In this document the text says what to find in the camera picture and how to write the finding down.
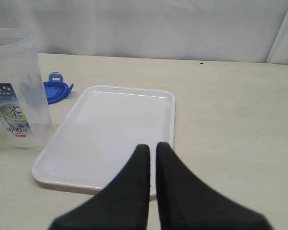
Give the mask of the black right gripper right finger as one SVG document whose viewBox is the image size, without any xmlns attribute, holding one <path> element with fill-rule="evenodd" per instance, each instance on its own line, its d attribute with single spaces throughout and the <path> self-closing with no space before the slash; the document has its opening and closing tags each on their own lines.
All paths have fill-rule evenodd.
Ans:
<svg viewBox="0 0 288 230">
<path fill-rule="evenodd" d="M 156 148 L 156 194 L 163 230 L 270 230 L 265 216 L 215 191 L 166 142 Z"/>
</svg>

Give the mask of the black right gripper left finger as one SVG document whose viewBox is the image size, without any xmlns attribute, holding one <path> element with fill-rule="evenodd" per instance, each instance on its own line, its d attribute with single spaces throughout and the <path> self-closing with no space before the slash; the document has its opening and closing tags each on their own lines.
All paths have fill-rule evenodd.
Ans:
<svg viewBox="0 0 288 230">
<path fill-rule="evenodd" d="M 150 200 L 150 149 L 137 145 L 117 176 L 94 197 L 55 218 L 51 230 L 145 230 Z"/>
</svg>

